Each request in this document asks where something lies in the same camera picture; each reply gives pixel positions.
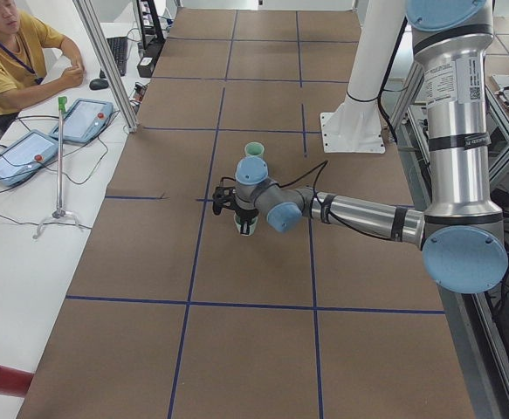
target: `lanyard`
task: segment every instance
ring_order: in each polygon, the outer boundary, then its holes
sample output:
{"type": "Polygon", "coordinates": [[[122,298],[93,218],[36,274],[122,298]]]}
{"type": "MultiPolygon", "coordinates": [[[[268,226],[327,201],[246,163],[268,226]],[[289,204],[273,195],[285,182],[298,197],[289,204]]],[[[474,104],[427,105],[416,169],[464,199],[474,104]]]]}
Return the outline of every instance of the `lanyard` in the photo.
{"type": "MultiPolygon", "coordinates": [[[[27,48],[25,47],[25,42],[23,41],[23,39],[21,39],[21,37],[19,37],[19,39],[21,40],[22,44],[23,44],[23,48],[25,50],[25,54],[27,54],[27,58],[29,59],[29,62],[31,63],[31,58],[29,57],[29,51],[27,50],[27,48]]],[[[32,67],[28,66],[26,63],[24,63],[21,59],[19,59],[18,57],[16,57],[16,55],[10,51],[8,48],[5,47],[4,44],[2,44],[0,42],[0,48],[3,49],[3,51],[8,54],[11,58],[13,58],[18,64],[20,64],[25,70],[27,70],[28,72],[30,72],[33,76],[35,76],[35,82],[37,82],[38,85],[40,85],[42,82],[43,82],[43,78],[42,77],[39,77],[36,73],[35,73],[35,70],[33,70],[32,67]]]]}

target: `black pants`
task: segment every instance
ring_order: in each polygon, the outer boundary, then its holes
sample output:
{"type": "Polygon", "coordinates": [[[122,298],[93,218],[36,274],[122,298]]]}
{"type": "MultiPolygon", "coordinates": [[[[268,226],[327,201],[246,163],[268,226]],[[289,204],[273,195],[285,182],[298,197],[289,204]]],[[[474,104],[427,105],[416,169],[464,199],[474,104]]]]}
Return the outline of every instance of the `black pants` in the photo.
{"type": "Polygon", "coordinates": [[[11,123],[16,119],[18,115],[19,112],[0,115],[0,129],[2,130],[3,133],[5,133],[8,130],[11,123]]]}

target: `black keyboard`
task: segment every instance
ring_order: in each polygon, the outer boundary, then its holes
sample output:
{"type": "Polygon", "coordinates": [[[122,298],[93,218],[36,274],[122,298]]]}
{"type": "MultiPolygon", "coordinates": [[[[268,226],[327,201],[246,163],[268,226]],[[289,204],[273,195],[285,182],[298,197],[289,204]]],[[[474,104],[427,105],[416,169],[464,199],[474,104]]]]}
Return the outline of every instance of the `black keyboard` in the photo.
{"type": "MultiPolygon", "coordinates": [[[[128,38],[126,37],[115,37],[107,38],[107,43],[111,52],[113,53],[114,62],[118,67],[118,72],[121,76],[126,74],[126,58],[128,51],[128,38]]],[[[105,73],[101,70],[99,77],[104,79],[105,73]]]]}

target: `qr code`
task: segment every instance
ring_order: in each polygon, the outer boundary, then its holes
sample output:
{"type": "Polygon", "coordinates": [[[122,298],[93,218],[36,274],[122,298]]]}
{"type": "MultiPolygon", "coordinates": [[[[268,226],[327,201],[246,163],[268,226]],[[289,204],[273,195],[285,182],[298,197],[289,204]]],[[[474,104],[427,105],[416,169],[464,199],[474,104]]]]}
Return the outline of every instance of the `qr code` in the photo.
{"type": "Polygon", "coordinates": [[[479,87],[470,87],[470,100],[480,100],[481,89],[479,87]]]}

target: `blue joint cap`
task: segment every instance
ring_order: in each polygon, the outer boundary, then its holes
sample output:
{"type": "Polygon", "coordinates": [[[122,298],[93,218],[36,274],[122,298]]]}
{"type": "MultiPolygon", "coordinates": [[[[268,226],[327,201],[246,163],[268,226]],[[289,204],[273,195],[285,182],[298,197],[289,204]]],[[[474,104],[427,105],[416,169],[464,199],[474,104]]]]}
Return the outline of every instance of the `blue joint cap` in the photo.
{"type": "Polygon", "coordinates": [[[295,203],[280,203],[268,212],[265,219],[276,231],[285,233],[297,225],[302,217],[295,203]]]}
{"type": "Polygon", "coordinates": [[[490,232],[469,225],[445,227],[430,235],[423,261],[437,284],[463,294],[490,290],[508,266],[502,243],[490,232]]]}
{"type": "Polygon", "coordinates": [[[265,161],[254,155],[245,157],[237,165],[235,178],[246,186],[258,185],[268,177],[268,166],[265,161]]]}
{"type": "Polygon", "coordinates": [[[408,22],[419,31],[446,31],[478,13],[487,0],[408,0],[408,22]]]}

